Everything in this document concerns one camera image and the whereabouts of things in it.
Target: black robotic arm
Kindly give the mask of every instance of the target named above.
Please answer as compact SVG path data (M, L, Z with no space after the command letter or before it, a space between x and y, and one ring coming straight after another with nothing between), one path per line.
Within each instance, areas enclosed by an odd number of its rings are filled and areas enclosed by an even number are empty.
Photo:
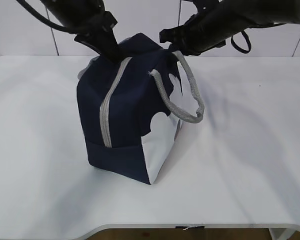
M200 55L247 28L300 24L300 0L210 0L205 9L200 9L205 0L192 1L196 15L182 26L160 32L161 43L173 43L184 55Z
M59 31L77 34L82 43L113 62L121 61L113 33L117 21L105 11L103 0L41 0L63 26L50 22L25 0L16 0L38 20ZM160 42L171 42L184 55L200 55L224 45L225 39L247 28L264 28L280 24L300 24L300 0L186 0L198 13L184 25L160 32Z

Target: gray zipper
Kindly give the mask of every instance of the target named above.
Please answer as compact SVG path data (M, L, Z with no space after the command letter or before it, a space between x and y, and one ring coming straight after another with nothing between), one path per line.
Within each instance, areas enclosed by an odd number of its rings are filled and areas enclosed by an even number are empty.
M111 99L111 96L114 93L116 87L118 86L118 83L120 82L120 79L121 79L122 75L124 74L124 71L131 59L132 59L132 57L127 57L121 62L119 71L110 87L110 90L106 94L106 96L100 106L99 117L100 117L101 134L102 134L102 138L103 138L103 143L107 148L112 148L111 137L110 137L110 128L109 128L110 99Z

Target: wooden floor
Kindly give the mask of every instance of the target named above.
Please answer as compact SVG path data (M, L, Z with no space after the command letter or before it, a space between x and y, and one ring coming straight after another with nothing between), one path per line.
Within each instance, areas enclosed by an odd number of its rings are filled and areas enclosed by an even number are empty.
M268 229L107 229L88 240L272 240ZM289 240L300 240L296 232Z

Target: bag handle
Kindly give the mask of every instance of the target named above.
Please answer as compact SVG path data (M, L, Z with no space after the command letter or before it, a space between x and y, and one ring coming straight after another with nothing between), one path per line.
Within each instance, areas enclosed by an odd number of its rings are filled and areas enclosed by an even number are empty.
M181 119L187 123L197 124L197 123L201 122L204 117L204 111L205 111L204 101L201 98L194 74L192 73L190 66L188 65L185 57L183 56L183 54L180 51L175 51L175 52L173 52L173 54L176 56L176 58L181 63L181 65L185 71L186 77L190 83L191 95L199 105L198 109L195 112L196 116L191 115L190 113L188 113L187 111L178 107L177 105L175 105L173 102L170 101L170 99L167 95L166 89L164 87L164 84L162 82L160 72L153 69L150 72L150 75L153 76L155 84L159 90L160 96L161 96L164 104L166 105L166 107L179 119Z

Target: navy blue bag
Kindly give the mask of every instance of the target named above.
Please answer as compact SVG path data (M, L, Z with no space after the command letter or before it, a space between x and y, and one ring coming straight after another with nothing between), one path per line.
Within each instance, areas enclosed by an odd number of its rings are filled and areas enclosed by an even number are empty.
M79 74L77 103L89 163L152 184L183 121L203 119L204 104L182 54L139 33L120 43L131 57L113 64L102 55ZM180 61L199 108L182 105Z

